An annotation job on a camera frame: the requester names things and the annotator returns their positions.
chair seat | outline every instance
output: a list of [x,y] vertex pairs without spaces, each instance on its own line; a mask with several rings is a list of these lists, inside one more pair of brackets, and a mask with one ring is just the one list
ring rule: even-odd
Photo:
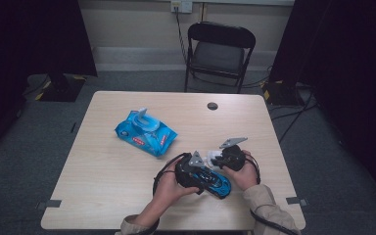
[[191,67],[240,74],[244,54],[243,48],[199,42],[192,58]]

table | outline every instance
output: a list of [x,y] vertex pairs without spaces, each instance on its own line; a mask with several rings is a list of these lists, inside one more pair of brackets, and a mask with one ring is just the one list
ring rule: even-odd
[[[218,108],[209,110],[209,102]],[[178,133],[160,158],[115,133],[131,110],[143,107]],[[286,202],[296,192],[262,97],[121,91],[94,94],[51,197],[62,202],[58,208],[46,209],[41,225],[44,229],[119,230],[124,217],[140,213],[150,202],[154,177],[166,161],[196,150],[205,156],[232,137],[249,138],[239,146],[252,152],[261,182],[303,229],[300,205]],[[223,200],[207,191],[182,198],[161,217],[159,229],[253,230],[254,223],[242,192],[233,184]]]

wet wipes package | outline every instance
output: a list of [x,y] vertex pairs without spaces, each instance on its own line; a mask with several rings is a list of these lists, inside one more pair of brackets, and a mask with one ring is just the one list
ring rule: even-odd
[[131,111],[115,131],[121,140],[159,157],[166,152],[177,133],[160,120],[147,115],[146,111],[146,108]]

sleeve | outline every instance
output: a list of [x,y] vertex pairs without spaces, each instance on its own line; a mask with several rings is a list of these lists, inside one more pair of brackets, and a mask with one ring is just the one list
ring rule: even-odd
[[120,226],[120,232],[122,235],[148,235],[153,234],[157,230],[160,221],[158,220],[152,227],[144,227],[132,223],[137,214],[126,217]]
[[[276,205],[273,194],[267,186],[260,184],[250,187],[244,191],[243,197],[255,215],[277,223],[297,234],[301,234],[301,231],[295,225],[295,220],[286,211],[282,211],[279,206]],[[256,221],[255,234],[281,235],[284,233]]]

black folding chair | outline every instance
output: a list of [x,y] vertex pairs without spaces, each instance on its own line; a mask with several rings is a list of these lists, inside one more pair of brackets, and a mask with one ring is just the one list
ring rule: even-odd
[[185,92],[189,73],[199,72],[235,79],[233,86],[238,86],[240,93],[256,45],[256,38],[249,30],[221,23],[194,23],[188,29],[188,43]]

